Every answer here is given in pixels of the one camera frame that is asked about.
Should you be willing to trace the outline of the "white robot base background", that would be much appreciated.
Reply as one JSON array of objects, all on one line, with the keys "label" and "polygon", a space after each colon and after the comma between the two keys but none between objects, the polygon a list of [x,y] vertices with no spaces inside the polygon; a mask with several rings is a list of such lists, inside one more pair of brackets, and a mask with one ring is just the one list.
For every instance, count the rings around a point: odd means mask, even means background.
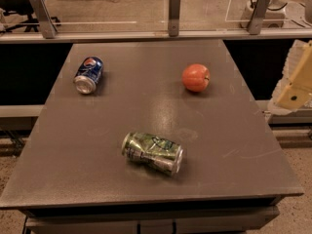
[{"label": "white robot base background", "polygon": [[249,0],[241,16],[242,28],[256,28],[260,22],[264,28],[281,28],[286,19],[287,2],[279,0]]}]

